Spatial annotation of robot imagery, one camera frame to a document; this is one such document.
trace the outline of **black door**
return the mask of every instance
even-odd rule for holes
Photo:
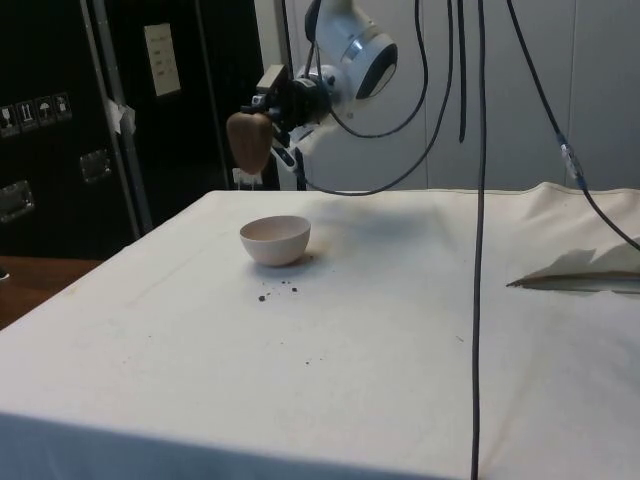
[[[200,12],[195,0],[105,0],[105,6],[126,101],[136,111],[135,145],[157,226],[232,184],[224,126],[250,98],[262,69],[253,0],[205,0]],[[159,71],[173,80],[159,86]]]

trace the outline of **white tablecloth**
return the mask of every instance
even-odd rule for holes
[[[640,234],[638,193],[596,200]],[[466,478],[475,210],[205,196],[0,332],[0,477]],[[312,222],[312,258],[252,263],[238,231],[274,214]],[[619,243],[577,192],[488,196],[483,478],[640,475],[640,300],[505,288]]]

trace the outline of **ceramic bowl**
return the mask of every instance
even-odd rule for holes
[[[261,218],[240,230],[247,253],[261,265],[281,267],[298,260],[309,244],[311,224],[302,217]]]

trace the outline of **metal frame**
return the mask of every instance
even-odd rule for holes
[[[86,6],[87,0],[80,0],[80,3],[83,5],[83,11],[86,12],[85,21],[88,24],[88,30],[90,32],[89,42],[93,44],[93,49],[95,48],[95,39],[93,37],[93,31],[91,28],[91,20],[89,18],[88,9]],[[107,17],[107,10],[104,5],[104,0],[92,0],[93,10],[96,17],[96,23],[98,28],[98,35],[100,36],[100,43],[102,46],[102,54],[104,55],[104,62],[107,67],[107,75],[106,79],[109,82],[109,86],[111,87],[111,91],[113,93],[113,101],[115,101],[118,105],[126,105],[127,100],[124,95],[124,89],[122,88],[122,80],[120,79],[120,73],[118,71],[118,62],[116,59],[115,50],[113,48],[113,40],[111,38],[111,30],[109,29],[109,19]],[[103,74],[100,71],[100,62],[96,56],[96,71],[99,77],[99,83],[101,84],[101,91],[103,93],[103,102],[105,104],[105,113],[108,115],[108,98],[106,95],[106,89],[104,88],[104,80]],[[133,131],[131,128],[131,124],[126,119],[120,122],[120,131],[121,137],[125,148],[125,154],[127,157],[127,165],[129,167],[129,175],[131,176],[131,187],[133,189],[133,196],[135,198],[136,205],[138,207],[138,214],[140,216],[140,223],[142,225],[142,234],[147,234],[151,230],[153,230],[153,222],[151,220],[151,210],[149,209],[149,201],[147,199],[147,194],[144,188],[144,182],[142,180],[142,172],[140,170],[140,160],[138,158],[138,152],[135,147],[135,141],[133,138]],[[118,163],[118,168],[120,169],[120,176],[124,179],[124,185],[127,189],[127,196],[130,197],[129,187],[127,185],[126,173],[124,170],[124,164],[122,161],[122,156],[119,153],[120,150],[117,145],[116,133],[114,131],[111,132],[111,136],[113,142],[115,144],[118,157],[116,162]]]
[[[100,58],[98,56],[98,48],[96,46],[95,37],[93,36],[93,27],[91,26],[91,16],[89,15],[89,8],[87,7],[86,0],[80,0],[80,8],[82,10],[82,17],[84,18],[84,27],[87,31],[87,40],[89,41],[89,49],[91,51],[91,57],[93,58],[93,64],[95,66],[96,81],[98,82],[98,89],[100,90],[100,96],[102,97],[102,104],[105,119],[107,125],[111,126],[111,119],[109,118],[108,110],[108,97],[107,89],[104,84],[104,77],[102,76],[102,69],[100,68]],[[125,202],[127,204],[127,210],[129,212],[129,221],[131,223],[131,229],[133,230],[133,236],[137,240],[140,238],[140,228],[138,227],[137,216],[133,202],[131,200],[131,193],[129,192],[129,185],[127,184],[127,176],[124,170],[124,163],[122,161],[122,153],[116,140],[115,132],[112,128],[109,128],[109,136],[111,138],[111,146],[116,157],[115,162],[118,166],[118,174],[120,176],[120,183],[122,184],[123,194]]]
[[[209,105],[211,107],[211,115],[213,115],[213,124],[218,137],[218,154],[220,155],[220,161],[222,162],[222,172],[224,173],[224,184],[227,190],[230,189],[229,184],[229,169],[227,168],[227,155],[224,150],[223,142],[226,135],[225,130],[220,125],[220,119],[218,118],[218,103],[216,101],[215,88],[213,86],[213,76],[211,71],[211,62],[209,61],[209,46],[207,44],[207,36],[204,27],[204,21],[202,20],[202,8],[200,0],[195,0],[194,9],[196,12],[196,19],[198,21],[198,34],[200,36],[200,49],[202,51],[202,60],[204,62],[205,73],[207,76],[207,90],[209,94]]]

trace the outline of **black cable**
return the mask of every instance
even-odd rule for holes
[[[403,130],[407,125],[409,125],[413,121],[413,119],[416,117],[418,112],[420,112],[422,105],[424,105],[424,101],[427,96],[427,87],[429,85],[429,64],[427,62],[427,52],[424,46],[424,38],[422,37],[422,26],[420,25],[421,3],[422,3],[421,0],[415,0],[415,4],[414,4],[414,22],[415,22],[415,28],[416,28],[416,36],[418,37],[418,47],[420,49],[420,57],[422,59],[422,70],[423,70],[422,91],[420,92],[420,100],[418,100],[418,104],[414,108],[413,112],[411,112],[411,115],[409,115],[409,117],[404,122],[402,122],[393,130],[389,130],[388,132],[379,133],[379,134],[363,134],[363,133],[356,132],[354,129],[349,127],[349,125],[344,123],[342,119],[338,117],[338,115],[333,110],[333,108],[331,108],[331,116],[333,117],[333,119],[336,121],[338,125],[340,125],[340,127],[342,127],[343,130],[345,130],[350,135],[353,135],[354,137],[366,138],[366,139],[389,137],[395,133],[398,133],[400,130]],[[322,72],[320,71],[320,69],[318,69],[318,77],[322,82]]]
[[[624,233],[603,211],[602,209],[600,209],[600,207],[598,207],[598,205],[596,204],[595,200],[593,199],[593,197],[591,196],[591,194],[589,193],[589,188],[587,186],[587,182],[582,174],[582,168],[580,167],[580,163],[578,161],[578,158],[573,154],[573,150],[571,148],[571,145],[569,145],[569,143],[567,142],[566,137],[564,136],[564,134],[562,133],[562,131],[560,130],[560,127],[558,126],[558,122],[556,121],[556,118],[553,114],[553,110],[551,109],[551,106],[549,105],[549,102],[547,101],[547,97],[544,93],[544,89],[542,88],[542,84],[540,83],[540,79],[538,77],[538,72],[536,71],[536,67],[533,63],[533,60],[531,60],[531,55],[529,54],[529,48],[527,47],[527,42],[524,39],[524,36],[522,34],[522,29],[520,28],[520,22],[518,21],[518,16],[516,15],[516,11],[515,8],[513,7],[513,2],[512,0],[507,0],[507,6],[509,7],[509,14],[511,15],[511,21],[513,23],[513,27],[515,28],[516,31],[516,35],[518,36],[518,41],[520,42],[520,47],[522,48],[522,53],[524,54],[525,58],[527,59],[527,64],[529,65],[529,71],[531,72],[531,76],[533,77],[533,81],[536,84],[536,88],[538,90],[538,96],[540,97],[540,100],[547,112],[547,116],[549,117],[549,121],[551,122],[551,126],[553,127],[554,132],[556,133],[556,136],[558,138],[558,142],[560,143],[560,145],[566,149],[568,149],[568,155],[569,155],[569,160],[571,162],[571,166],[572,168],[575,170],[575,177],[576,177],[576,182],[578,184],[578,186],[580,187],[580,190],[582,190],[582,193],[584,194],[585,198],[587,199],[587,202],[589,202],[589,205],[591,205],[591,208],[593,208],[593,210],[598,214],[598,216],[604,221],[604,223],[606,223],[614,232],[616,232],[620,238],[622,238],[625,242],[627,242],[631,247],[635,248],[636,250],[640,251],[640,244],[638,244],[638,242],[634,241],[631,237],[629,237],[626,233]]]
[[[556,135],[562,135],[562,132],[560,131],[560,127],[558,126],[558,122],[556,121],[556,117],[553,114],[553,110],[551,110],[551,106],[549,105],[547,96],[545,95],[544,89],[542,88],[542,83],[540,83],[540,78],[538,78],[538,72],[536,71],[536,67],[533,64],[533,60],[531,59],[531,54],[529,53],[527,42],[525,42],[524,35],[522,35],[520,22],[518,21],[518,16],[516,15],[516,11],[513,8],[513,2],[511,0],[507,0],[507,6],[509,7],[511,22],[513,23],[513,27],[516,29],[516,35],[518,36],[518,41],[520,42],[522,53],[524,53],[524,57],[527,60],[527,65],[529,65],[529,71],[531,72],[533,81],[536,84],[536,89],[538,90],[538,96],[540,97],[540,100],[542,101],[542,105],[544,106],[544,109],[547,112],[547,117],[549,117],[549,122],[551,122],[551,126],[553,127],[553,131],[556,133]]]
[[[444,113],[445,113],[445,111],[447,109],[447,104],[449,102],[449,94],[451,93],[451,83],[452,83],[452,79],[453,79],[453,2],[452,2],[452,0],[447,0],[447,15],[448,15],[448,22],[449,22],[449,69],[448,69],[448,73],[447,73],[447,88],[446,88],[446,91],[445,91],[444,99],[442,101],[442,106],[440,107],[440,113],[438,115],[438,121],[436,122],[436,127],[435,127],[435,130],[433,132],[433,137],[431,138],[431,142],[429,142],[429,145],[427,146],[427,148],[424,151],[424,153],[420,156],[418,161],[416,163],[414,163],[409,170],[407,170],[405,173],[403,173],[400,177],[395,179],[393,182],[391,182],[391,183],[389,183],[389,184],[387,184],[387,185],[385,185],[383,187],[376,188],[375,190],[371,190],[369,192],[353,192],[353,193],[350,193],[350,192],[338,192],[338,191],[335,191],[335,190],[329,190],[327,188],[322,188],[322,187],[319,187],[317,185],[314,185],[307,178],[304,178],[304,175],[302,175],[300,172],[296,172],[296,175],[298,175],[298,178],[300,178],[301,180],[304,180],[304,182],[307,185],[309,185],[311,188],[313,188],[315,190],[318,190],[319,192],[327,193],[329,195],[337,195],[337,196],[341,196],[341,197],[368,197],[368,196],[375,195],[377,193],[381,193],[381,192],[384,192],[386,190],[389,190],[390,188],[395,187],[398,183],[400,183],[405,178],[407,178],[409,175],[411,175],[422,164],[422,162],[424,162],[424,160],[427,158],[427,156],[431,152],[431,149],[435,145],[436,140],[438,139],[438,135],[440,133],[440,127],[442,126],[442,119],[444,118]],[[318,55],[318,51],[319,51],[319,49],[317,48],[316,49],[316,61],[319,64],[320,63],[320,56]]]
[[[591,193],[589,192],[589,189],[587,188],[586,183],[584,183],[584,179],[582,179],[582,182],[579,181],[578,183],[581,184],[580,189],[582,190],[582,193],[584,193],[584,196],[587,199],[587,202],[589,202],[589,205],[591,205],[593,210],[604,221],[604,223],[609,225],[611,230],[616,232],[622,239],[624,239],[624,241],[626,241],[629,245],[631,245],[633,248],[635,248],[640,252],[640,244],[638,244],[638,242],[636,242],[631,237],[629,237],[629,235],[627,235],[622,230],[620,230],[620,228],[615,223],[613,223],[613,221],[602,211],[602,209],[600,209],[598,204],[595,202],[595,200],[591,196]]]
[[[478,480],[480,452],[480,299],[482,283],[482,250],[484,243],[484,197],[487,172],[487,95],[486,95],[486,28],[484,0],[478,0],[480,32],[480,142],[481,159],[478,178],[478,220],[476,232],[476,258],[473,275],[473,344],[471,377],[473,390],[473,442],[471,448],[471,480]]]
[[[460,48],[460,136],[467,135],[467,33],[464,27],[464,0],[458,0],[458,44]]]

